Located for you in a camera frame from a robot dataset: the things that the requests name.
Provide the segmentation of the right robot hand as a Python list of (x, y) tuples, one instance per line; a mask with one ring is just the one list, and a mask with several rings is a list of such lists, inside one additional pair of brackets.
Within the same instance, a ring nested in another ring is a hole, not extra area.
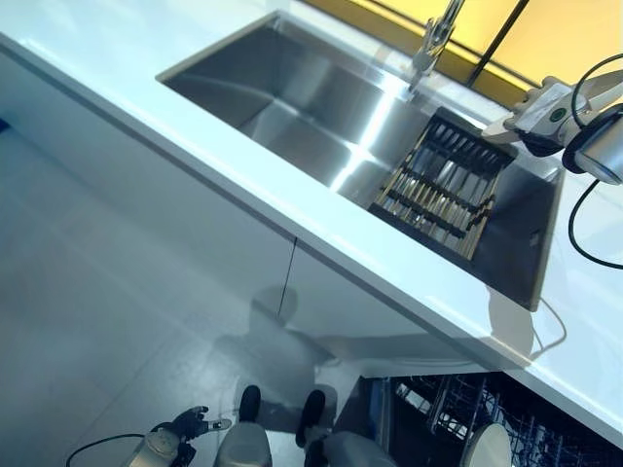
[(529, 89), (524, 100), (513, 106), (504, 128), (515, 134), (532, 155), (554, 155), (563, 149), (558, 133), (571, 117), (572, 92), (571, 85), (547, 76), (540, 87)]

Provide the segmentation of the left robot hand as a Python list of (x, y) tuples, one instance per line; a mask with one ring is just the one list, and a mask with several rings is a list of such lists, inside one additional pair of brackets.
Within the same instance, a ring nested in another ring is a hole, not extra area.
[(181, 441), (190, 442), (202, 435), (229, 429), (233, 422), (228, 418), (208, 420), (208, 406), (195, 406), (178, 415), (169, 430)]

